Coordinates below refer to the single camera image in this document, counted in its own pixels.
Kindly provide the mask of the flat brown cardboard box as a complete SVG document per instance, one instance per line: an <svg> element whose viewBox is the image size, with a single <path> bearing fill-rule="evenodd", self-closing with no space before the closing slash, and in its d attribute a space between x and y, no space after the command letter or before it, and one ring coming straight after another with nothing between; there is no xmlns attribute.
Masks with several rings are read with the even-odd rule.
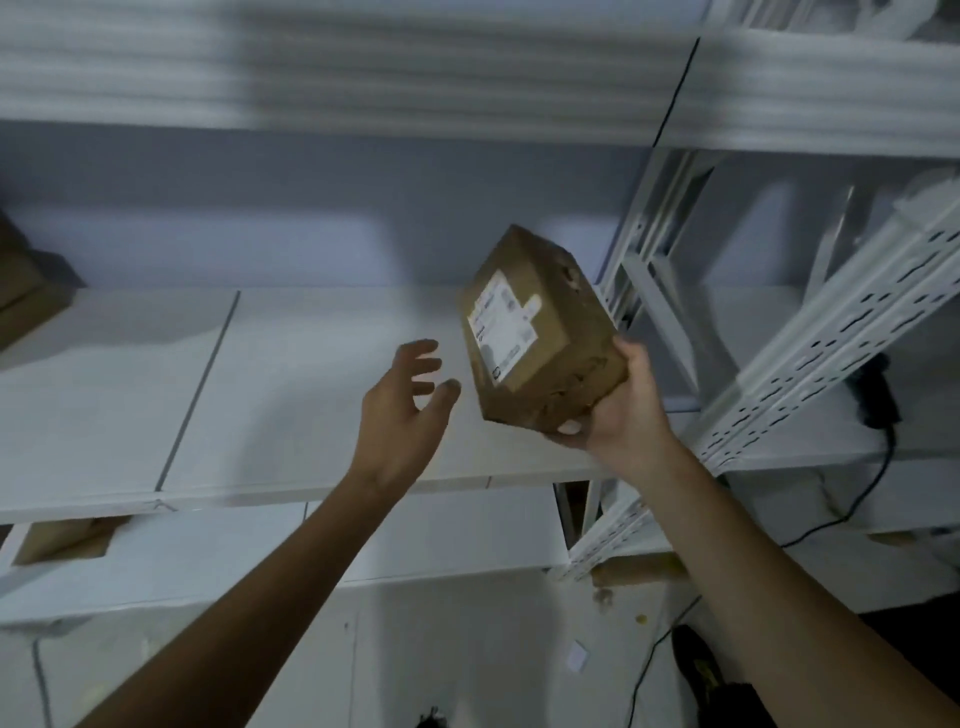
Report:
<svg viewBox="0 0 960 728"><path fill-rule="evenodd" d="M109 517L33 523L28 528L12 564L26 567L103 557L116 528L115 519Z"/></svg>

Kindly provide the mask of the person's right hand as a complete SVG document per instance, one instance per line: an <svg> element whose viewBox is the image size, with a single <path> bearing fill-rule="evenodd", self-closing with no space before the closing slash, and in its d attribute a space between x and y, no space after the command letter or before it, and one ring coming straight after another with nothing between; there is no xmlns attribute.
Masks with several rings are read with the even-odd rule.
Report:
<svg viewBox="0 0 960 728"><path fill-rule="evenodd" d="M662 466L679 441L673 433L645 346L616 335L612 345L627 364L628 378L580 419L576 433L546 439L589 453L606 470L640 487Z"/></svg>

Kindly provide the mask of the person's black shoe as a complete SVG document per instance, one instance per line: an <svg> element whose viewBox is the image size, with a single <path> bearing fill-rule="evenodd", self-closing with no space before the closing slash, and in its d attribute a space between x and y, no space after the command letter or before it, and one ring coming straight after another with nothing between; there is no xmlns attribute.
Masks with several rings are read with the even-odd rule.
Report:
<svg viewBox="0 0 960 728"><path fill-rule="evenodd" d="M690 688L699 712L710 707L727 681L721 666L703 638L690 625L671 630L671 650L676 667Z"/></svg>

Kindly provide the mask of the plain brown cardboard box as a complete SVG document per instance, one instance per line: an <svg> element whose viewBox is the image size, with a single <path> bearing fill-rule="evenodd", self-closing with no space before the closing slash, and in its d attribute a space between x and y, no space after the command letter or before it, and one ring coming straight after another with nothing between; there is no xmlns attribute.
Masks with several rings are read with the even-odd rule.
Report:
<svg viewBox="0 0 960 728"><path fill-rule="evenodd" d="M81 286L63 256L35 248L0 209L0 353L67 310Z"/></svg>

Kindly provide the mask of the brown cardboard piece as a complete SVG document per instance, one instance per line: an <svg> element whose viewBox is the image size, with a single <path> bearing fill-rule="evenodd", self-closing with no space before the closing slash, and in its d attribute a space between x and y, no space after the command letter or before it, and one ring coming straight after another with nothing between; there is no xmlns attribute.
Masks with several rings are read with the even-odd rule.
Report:
<svg viewBox="0 0 960 728"><path fill-rule="evenodd" d="M613 589L689 579L682 560L672 552L611 557L590 571L597 589Z"/></svg>

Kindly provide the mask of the wide white shelving unit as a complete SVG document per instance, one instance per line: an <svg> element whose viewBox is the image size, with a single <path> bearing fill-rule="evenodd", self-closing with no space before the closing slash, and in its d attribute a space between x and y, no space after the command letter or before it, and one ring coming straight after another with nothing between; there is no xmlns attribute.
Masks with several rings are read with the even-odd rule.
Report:
<svg viewBox="0 0 960 728"><path fill-rule="evenodd" d="M207 143L308 146L259 173L296 212L318 178L336 208L305 251L269 238L253 282L331 266L374 207L412 202L414 161L387 142L509 160L522 143L642 147L655 138L696 41L517 24L316 15L259 8L0 0L0 123L71 132L33 159L89 164L133 200L220 212L226 173L186 173ZM394 347L433 336L468 370L448 287L180 286L82 289L0 353L0 523L293 503L330 490L354 447L356 401Z"/></svg>

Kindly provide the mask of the brown cardboard box white label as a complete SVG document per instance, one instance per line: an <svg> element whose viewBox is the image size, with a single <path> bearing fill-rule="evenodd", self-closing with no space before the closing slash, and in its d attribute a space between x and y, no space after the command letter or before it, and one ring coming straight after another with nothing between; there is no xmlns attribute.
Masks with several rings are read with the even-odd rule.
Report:
<svg viewBox="0 0 960 728"><path fill-rule="evenodd" d="M628 381L617 327L574 256L512 224L462 288L459 314L483 419L558 434Z"/></svg>

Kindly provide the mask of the person's right forearm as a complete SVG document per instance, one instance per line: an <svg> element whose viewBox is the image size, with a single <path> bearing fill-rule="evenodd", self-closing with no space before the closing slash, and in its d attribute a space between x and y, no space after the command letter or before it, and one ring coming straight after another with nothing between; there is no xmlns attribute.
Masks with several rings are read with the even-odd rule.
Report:
<svg viewBox="0 0 960 728"><path fill-rule="evenodd" d="M806 573L671 434L614 452L779 728L960 728L960 706Z"/></svg>

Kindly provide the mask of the narrow white shelving unit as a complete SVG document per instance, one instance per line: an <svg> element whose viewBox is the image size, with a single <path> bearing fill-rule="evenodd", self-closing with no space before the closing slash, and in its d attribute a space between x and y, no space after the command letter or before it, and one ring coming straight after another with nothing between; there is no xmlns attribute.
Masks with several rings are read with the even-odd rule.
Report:
<svg viewBox="0 0 960 728"><path fill-rule="evenodd" d="M699 198L698 170L713 171L731 152L960 161L960 45L881 39L867 27L702 32L653 146L654 172L633 196L602 291L613 295L606 306L614 314L632 305L648 313L696 376L697 354L716 347L684 310L661 248L683 229L682 202ZM822 239L802 304L830 278L835 246L836 238Z"/></svg>

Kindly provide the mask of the white perforated metal post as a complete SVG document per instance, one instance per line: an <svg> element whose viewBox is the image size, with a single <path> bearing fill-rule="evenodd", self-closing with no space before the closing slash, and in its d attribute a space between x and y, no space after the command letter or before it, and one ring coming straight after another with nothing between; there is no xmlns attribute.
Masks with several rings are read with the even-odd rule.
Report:
<svg viewBox="0 0 960 728"><path fill-rule="evenodd" d="M960 293L960 169L930 170L682 433L719 474Z"/></svg>

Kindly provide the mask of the person's left forearm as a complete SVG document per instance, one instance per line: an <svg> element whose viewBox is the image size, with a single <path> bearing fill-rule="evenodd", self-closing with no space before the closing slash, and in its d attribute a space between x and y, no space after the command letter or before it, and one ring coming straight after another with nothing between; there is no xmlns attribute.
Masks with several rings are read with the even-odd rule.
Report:
<svg viewBox="0 0 960 728"><path fill-rule="evenodd" d="M286 540L75 728L246 728L415 480L349 471Z"/></svg>

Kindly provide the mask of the person's left hand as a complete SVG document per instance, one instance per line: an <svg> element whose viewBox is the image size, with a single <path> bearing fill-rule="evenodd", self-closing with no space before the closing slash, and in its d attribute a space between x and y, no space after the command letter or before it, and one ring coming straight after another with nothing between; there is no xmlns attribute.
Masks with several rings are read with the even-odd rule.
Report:
<svg viewBox="0 0 960 728"><path fill-rule="evenodd" d="M414 432L417 410L427 402L427 397L414 397L414 382L434 383L426 377L442 369L438 348L434 339L401 344L390 368L363 397L349 471L393 502L423 475L442 442L420 444Z"/></svg>

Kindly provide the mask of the black power adapter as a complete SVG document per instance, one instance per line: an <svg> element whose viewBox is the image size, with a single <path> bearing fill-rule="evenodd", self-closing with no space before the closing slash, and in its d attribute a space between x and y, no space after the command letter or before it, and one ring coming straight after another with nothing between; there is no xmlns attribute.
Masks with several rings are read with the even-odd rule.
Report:
<svg viewBox="0 0 960 728"><path fill-rule="evenodd" d="M889 366L889 356L881 352L867 359L845 379L846 388L855 400L860 423L874 431L894 430L902 420L885 376Z"/></svg>

